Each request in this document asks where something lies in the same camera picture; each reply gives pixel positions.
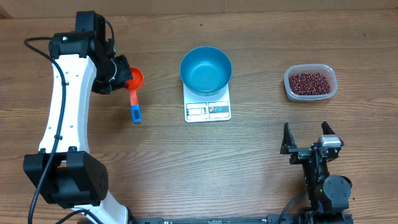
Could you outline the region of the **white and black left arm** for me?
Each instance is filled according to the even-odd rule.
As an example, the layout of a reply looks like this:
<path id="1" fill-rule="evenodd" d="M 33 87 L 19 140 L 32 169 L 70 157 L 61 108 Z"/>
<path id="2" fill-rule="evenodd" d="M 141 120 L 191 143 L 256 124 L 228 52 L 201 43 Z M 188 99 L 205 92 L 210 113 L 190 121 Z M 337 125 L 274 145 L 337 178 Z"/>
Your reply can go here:
<path id="1" fill-rule="evenodd" d="M 109 191 L 106 166 L 90 154 L 87 137 L 91 93 L 110 94 L 132 78 L 127 58 L 116 55 L 111 24 L 95 11 L 79 11 L 75 30 L 49 38 L 45 58 L 53 66 L 53 90 L 44 136 L 23 169 L 34 199 L 86 216 L 92 223 L 134 223 Z"/>

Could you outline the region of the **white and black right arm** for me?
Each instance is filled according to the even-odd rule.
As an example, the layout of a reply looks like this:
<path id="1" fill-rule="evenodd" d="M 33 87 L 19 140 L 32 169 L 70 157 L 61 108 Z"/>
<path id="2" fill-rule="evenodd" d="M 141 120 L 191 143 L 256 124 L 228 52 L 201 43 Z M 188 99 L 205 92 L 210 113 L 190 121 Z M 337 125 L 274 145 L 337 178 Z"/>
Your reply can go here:
<path id="1" fill-rule="evenodd" d="M 322 122 L 323 134 L 309 147 L 297 147 L 289 124 L 284 124 L 281 154 L 290 156 L 291 164 L 303 168 L 306 191 L 293 198 L 281 211 L 278 223 L 353 223 L 349 208 L 352 182 L 342 175 L 331 175 L 328 163 L 339 157 L 345 145 L 329 124 Z M 287 215 L 292 204 L 308 196 L 309 207 L 301 208 L 297 215 Z"/>

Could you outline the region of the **blue bowl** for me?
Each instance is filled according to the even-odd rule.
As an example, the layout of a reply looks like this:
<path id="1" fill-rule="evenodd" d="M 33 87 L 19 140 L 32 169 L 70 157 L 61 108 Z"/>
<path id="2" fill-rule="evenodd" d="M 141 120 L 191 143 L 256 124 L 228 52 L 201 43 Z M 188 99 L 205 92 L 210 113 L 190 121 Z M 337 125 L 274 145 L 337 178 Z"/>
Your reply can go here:
<path id="1" fill-rule="evenodd" d="M 179 72 L 182 83 L 190 91 L 200 96 L 212 96 L 228 85 L 233 65 L 222 50 L 201 46 L 184 55 Z"/>

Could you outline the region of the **red adzuki beans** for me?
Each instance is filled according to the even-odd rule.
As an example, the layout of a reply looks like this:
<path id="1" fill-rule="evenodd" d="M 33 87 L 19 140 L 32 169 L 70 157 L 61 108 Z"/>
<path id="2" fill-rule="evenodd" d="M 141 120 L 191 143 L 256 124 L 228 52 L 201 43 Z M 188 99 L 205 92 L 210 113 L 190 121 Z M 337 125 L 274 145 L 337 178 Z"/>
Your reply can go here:
<path id="1" fill-rule="evenodd" d="M 325 95 L 330 84 L 321 73 L 299 73 L 289 77 L 289 86 L 296 95 Z"/>

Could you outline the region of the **clear plastic food container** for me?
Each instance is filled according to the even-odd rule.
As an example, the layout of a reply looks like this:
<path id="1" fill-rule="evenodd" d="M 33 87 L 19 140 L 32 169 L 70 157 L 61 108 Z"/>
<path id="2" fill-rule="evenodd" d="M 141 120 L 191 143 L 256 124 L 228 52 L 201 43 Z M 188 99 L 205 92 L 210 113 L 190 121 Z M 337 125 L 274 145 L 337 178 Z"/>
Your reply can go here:
<path id="1" fill-rule="evenodd" d="M 296 95 L 289 86 L 289 77 L 299 73 L 321 73 L 330 84 L 330 92 L 325 95 Z M 317 101 L 325 100 L 334 96 L 338 89 L 335 71 L 329 66 L 320 63 L 301 64 L 290 67 L 284 75 L 284 86 L 287 98 L 292 101 Z"/>

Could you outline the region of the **white digital kitchen scale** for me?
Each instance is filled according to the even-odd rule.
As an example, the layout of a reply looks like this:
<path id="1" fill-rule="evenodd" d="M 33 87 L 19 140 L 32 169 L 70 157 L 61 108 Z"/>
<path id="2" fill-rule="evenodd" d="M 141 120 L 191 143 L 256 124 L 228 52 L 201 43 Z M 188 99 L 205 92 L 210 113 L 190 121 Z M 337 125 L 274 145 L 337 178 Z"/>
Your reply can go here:
<path id="1" fill-rule="evenodd" d="M 215 95 L 200 96 L 183 84 L 183 102 L 184 119 L 187 123 L 229 121 L 231 119 L 228 85 Z"/>

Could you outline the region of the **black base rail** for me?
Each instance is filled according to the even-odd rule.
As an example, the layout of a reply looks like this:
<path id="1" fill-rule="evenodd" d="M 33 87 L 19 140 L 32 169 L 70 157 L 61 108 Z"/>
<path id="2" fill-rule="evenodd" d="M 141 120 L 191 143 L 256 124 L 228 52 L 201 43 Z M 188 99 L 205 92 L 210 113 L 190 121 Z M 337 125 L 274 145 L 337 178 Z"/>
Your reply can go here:
<path id="1" fill-rule="evenodd" d="M 136 224 L 304 224 L 304 223 L 332 223 L 332 224 L 353 224 L 351 215 L 324 215 L 305 218 L 300 215 L 285 214 L 281 219 L 280 215 L 270 214 L 266 217 L 234 217 L 234 218 L 135 218 L 132 223 Z"/>

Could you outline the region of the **red scoop with blue handle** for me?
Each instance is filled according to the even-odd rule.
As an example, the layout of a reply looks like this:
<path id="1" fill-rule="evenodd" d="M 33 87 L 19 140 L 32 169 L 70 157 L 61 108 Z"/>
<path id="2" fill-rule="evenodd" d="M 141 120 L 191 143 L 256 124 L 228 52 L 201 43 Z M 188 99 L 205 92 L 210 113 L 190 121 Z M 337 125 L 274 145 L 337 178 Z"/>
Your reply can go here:
<path id="1" fill-rule="evenodd" d="M 142 121 L 141 109 L 137 97 L 137 91 L 144 83 L 144 75 L 137 67 L 130 67 L 132 78 L 128 80 L 125 89 L 129 92 L 132 122 L 138 124 Z"/>

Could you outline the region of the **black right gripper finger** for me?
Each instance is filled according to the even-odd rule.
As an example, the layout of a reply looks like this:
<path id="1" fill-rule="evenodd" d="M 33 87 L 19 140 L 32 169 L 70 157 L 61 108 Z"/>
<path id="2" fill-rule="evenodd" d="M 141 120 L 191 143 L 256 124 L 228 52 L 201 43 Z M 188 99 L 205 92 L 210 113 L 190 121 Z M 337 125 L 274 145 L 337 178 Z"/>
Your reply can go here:
<path id="1" fill-rule="evenodd" d="M 289 124 L 284 124 L 284 136 L 282 139 L 282 144 L 280 147 L 281 154 L 291 154 L 293 149 L 296 149 L 297 145 L 295 143 L 293 134 L 289 128 Z"/>
<path id="2" fill-rule="evenodd" d="M 323 135 L 335 134 L 335 132 L 330 128 L 329 124 L 326 121 L 322 122 L 322 131 Z"/>

